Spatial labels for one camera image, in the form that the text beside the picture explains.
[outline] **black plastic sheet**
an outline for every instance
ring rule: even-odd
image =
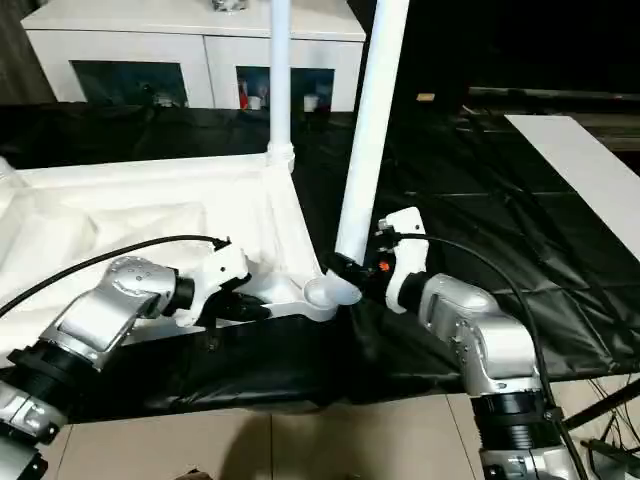
[[[262,113],[56,105],[0,109],[18,168],[259,153]],[[320,259],[333,249],[353,136],[349,114],[293,122],[293,180]],[[503,118],[394,114],[374,221],[417,206],[430,234],[497,262],[525,291],[554,380],[638,370],[640,264]],[[492,291],[484,265],[432,245],[430,273]],[[365,300],[327,323],[289,317],[121,349],[75,421],[290,402],[369,403],[460,390],[450,352],[412,315]]]

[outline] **silver robotic arm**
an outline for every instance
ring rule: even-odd
[[[416,208],[389,215],[379,235],[424,233]],[[480,431],[480,457],[491,480],[577,480],[571,456],[546,411],[536,353],[525,326],[481,288],[425,271],[426,239],[392,246],[396,267],[387,306],[413,311],[455,353]]]
[[[248,278],[242,250],[227,244],[194,278],[139,257],[121,257],[100,283],[74,299],[0,381],[0,480],[40,479],[37,444],[50,444],[139,318],[193,316],[227,282]]]

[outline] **floor tile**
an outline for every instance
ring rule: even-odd
[[[471,463],[473,475],[476,480],[484,479],[482,473],[482,464],[480,463],[480,434],[478,427],[473,419],[473,409],[471,408],[471,399],[468,395],[461,393],[457,395],[447,395],[447,401],[451,408],[451,413],[456,422],[456,428],[462,438],[465,452]]]
[[[42,457],[49,463],[49,468],[47,473],[43,477],[43,480],[56,480],[58,476],[58,468],[62,463],[62,456],[67,447],[67,442],[69,441],[69,436],[71,434],[71,429],[73,427],[67,425],[55,438],[51,445],[47,445],[46,447],[40,447],[40,453],[42,453]]]
[[[273,416],[274,480],[472,480],[444,396]]]
[[[270,418],[244,410],[76,425],[58,480],[271,478]]]

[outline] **black cable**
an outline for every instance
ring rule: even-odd
[[[594,391],[594,393],[598,396],[599,400],[604,399],[607,396],[607,393],[604,391],[604,388],[602,387],[602,385],[600,385],[600,383],[598,383],[597,380],[587,380],[587,382],[589,382],[589,386],[591,387],[591,390]],[[622,441],[622,428],[620,427],[620,421],[618,420],[619,417],[622,417],[621,412],[615,408],[611,411],[611,422],[615,423],[615,428],[616,428],[616,432],[618,434],[618,443],[620,445],[620,448],[623,450],[626,450],[626,446],[624,445],[624,442]],[[612,443],[615,446],[615,436],[612,435]]]
[[[627,377],[627,386],[631,383],[631,374],[629,374],[629,376]],[[633,421],[631,420],[631,415],[629,415],[629,402],[625,402],[624,404],[624,413],[627,416],[627,425],[629,426],[629,429],[631,430],[631,433],[633,434],[633,436],[636,439],[636,442],[638,442],[638,445],[640,445],[640,435],[638,435],[638,432],[636,430],[636,428],[633,426]]]
[[[461,243],[455,242],[453,240],[447,240],[440,237],[433,237],[431,235],[425,235],[421,233],[396,233],[394,237],[397,240],[402,240],[402,239],[427,240],[430,242],[442,243],[444,245],[449,245],[451,247],[457,248],[458,250],[462,250],[463,252],[466,252],[467,254],[477,258],[486,266],[491,268],[495,273],[498,274],[498,276],[500,276],[507,283],[507,285],[509,285],[509,288],[511,289],[516,299],[518,300],[518,303],[520,303],[520,306],[522,307],[522,310],[524,312],[524,316],[527,320],[528,325],[526,325],[526,327],[529,330],[529,334],[531,335],[531,340],[533,342],[533,349],[536,355],[536,361],[538,363],[538,374],[540,375],[540,383],[542,385],[542,391],[547,400],[547,407],[551,410],[557,408],[553,391],[551,390],[551,383],[549,382],[549,373],[547,372],[547,366],[544,361],[542,345],[540,343],[538,328],[537,328],[535,319],[533,317],[533,313],[531,312],[531,309],[529,308],[529,304],[524,298],[524,294],[522,293],[522,290],[520,290],[520,288],[511,279],[511,277],[509,277],[509,275],[507,275],[507,273],[504,272],[504,270],[502,270],[502,268],[496,265],[492,260],[476,252],[475,250],[467,247],[466,245],[462,245]],[[569,431],[567,430],[567,427],[562,423],[562,420],[560,419],[554,420],[553,423],[556,426],[558,433],[562,437],[562,440],[564,441],[567,447],[569,455],[571,456],[571,460],[575,464],[578,477],[580,478],[580,480],[588,480],[589,477],[587,476],[587,472],[584,468],[584,465],[582,464],[582,460],[580,459],[578,450],[576,449],[576,446],[573,443],[573,439],[569,435]]]
[[[153,240],[147,240],[145,242],[136,243],[128,247],[118,248],[117,250],[113,250],[111,252],[98,255],[97,257],[93,257],[93,258],[90,258],[89,260],[85,260],[84,262],[80,262],[77,265],[73,265],[72,267],[69,267],[65,270],[62,270],[61,272],[56,273],[55,275],[50,276],[49,278],[46,278],[40,283],[29,288],[28,290],[25,290],[20,295],[15,297],[13,300],[11,300],[7,304],[0,307],[0,318],[2,318],[10,310],[14,309],[15,307],[17,307],[22,302],[32,297],[39,291],[44,290],[48,286],[62,280],[65,277],[68,277],[69,275],[79,272],[80,270],[83,270],[87,267],[91,267],[92,265],[95,265],[100,262],[104,262],[105,260],[109,260],[111,258],[118,257],[120,255],[124,255],[130,252],[133,252],[135,250],[140,250],[142,248],[151,247],[153,245],[160,245],[163,243],[182,242],[182,241],[209,242],[213,244],[213,247],[216,250],[226,245],[226,242],[223,242],[222,240],[219,240],[213,237],[207,237],[205,235],[174,235],[171,237],[155,238]]]

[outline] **glass cabinet door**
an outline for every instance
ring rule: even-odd
[[[269,67],[236,67],[239,108],[265,110],[270,104]],[[291,109],[329,112],[335,71],[324,68],[291,69]]]
[[[206,37],[216,108],[269,108],[269,38]],[[362,43],[291,41],[291,109],[350,112]]]
[[[177,63],[72,60],[71,65],[89,103],[189,106]]]

